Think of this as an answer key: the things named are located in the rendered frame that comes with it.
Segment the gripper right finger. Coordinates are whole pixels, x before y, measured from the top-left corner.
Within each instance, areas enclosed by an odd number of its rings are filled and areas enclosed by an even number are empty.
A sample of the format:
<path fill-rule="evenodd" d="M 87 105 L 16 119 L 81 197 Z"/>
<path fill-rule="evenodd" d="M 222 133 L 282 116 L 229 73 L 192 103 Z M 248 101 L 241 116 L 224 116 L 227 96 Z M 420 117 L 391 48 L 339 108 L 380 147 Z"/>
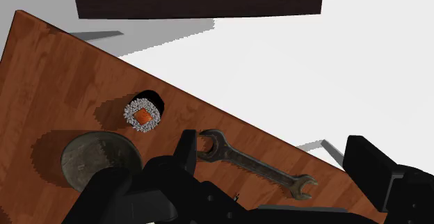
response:
<path fill-rule="evenodd" d="M 347 138 L 343 169 L 372 205 L 387 214 L 383 224 L 434 224 L 434 175 L 395 163 L 356 135 Z"/>

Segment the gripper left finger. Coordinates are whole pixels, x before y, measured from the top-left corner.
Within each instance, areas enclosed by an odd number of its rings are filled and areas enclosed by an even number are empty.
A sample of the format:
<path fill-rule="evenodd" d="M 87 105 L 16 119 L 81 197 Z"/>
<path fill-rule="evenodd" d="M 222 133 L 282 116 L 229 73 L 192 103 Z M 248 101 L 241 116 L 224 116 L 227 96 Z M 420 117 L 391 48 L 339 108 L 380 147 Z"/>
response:
<path fill-rule="evenodd" d="M 140 173 L 96 172 L 62 224 L 248 224 L 249 212 L 211 182 L 194 178 L 197 136 L 182 132 L 172 156 Z"/>

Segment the dark grey round dish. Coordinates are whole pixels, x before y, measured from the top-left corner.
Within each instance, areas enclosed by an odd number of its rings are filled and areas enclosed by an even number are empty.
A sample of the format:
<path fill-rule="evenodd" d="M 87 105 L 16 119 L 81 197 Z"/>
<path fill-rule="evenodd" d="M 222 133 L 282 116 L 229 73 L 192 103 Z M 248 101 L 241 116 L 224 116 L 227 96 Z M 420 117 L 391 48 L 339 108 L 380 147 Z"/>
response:
<path fill-rule="evenodd" d="M 71 140 L 61 154 L 67 183 L 82 192 L 91 177 L 104 168 L 122 167 L 131 173 L 143 169 L 140 152 L 125 136 L 110 131 L 90 131 Z"/>

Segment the sushi roll with salmon centre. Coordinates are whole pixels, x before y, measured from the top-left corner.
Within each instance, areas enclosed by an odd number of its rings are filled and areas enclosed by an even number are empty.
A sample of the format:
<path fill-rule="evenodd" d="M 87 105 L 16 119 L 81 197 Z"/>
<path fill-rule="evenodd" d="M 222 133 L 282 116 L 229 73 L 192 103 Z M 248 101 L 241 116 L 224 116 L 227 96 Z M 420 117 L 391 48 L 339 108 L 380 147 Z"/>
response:
<path fill-rule="evenodd" d="M 135 95 L 124 108 L 123 116 L 135 130 L 148 132 L 161 121 L 165 104 L 153 90 L 144 90 Z"/>

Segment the rusty open-end wrench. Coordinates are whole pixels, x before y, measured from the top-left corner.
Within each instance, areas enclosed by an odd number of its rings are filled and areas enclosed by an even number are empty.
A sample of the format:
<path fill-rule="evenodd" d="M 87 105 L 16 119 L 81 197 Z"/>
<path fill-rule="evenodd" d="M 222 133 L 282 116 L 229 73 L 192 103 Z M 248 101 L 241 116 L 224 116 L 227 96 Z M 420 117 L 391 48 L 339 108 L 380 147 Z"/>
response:
<path fill-rule="evenodd" d="M 199 137 L 212 140 L 211 149 L 208 151 L 197 151 L 197 157 L 208 163 L 226 161 L 248 170 L 260 177 L 279 184 L 291 193 L 295 200 L 309 200 L 312 196 L 303 193 L 307 184 L 317 185 L 318 182 L 308 174 L 289 175 L 277 168 L 274 168 L 259 159 L 256 159 L 244 152 L 239 151 L 229 144 L 224 133 L 219 129 L 206 129 L 198 133 Z"/>

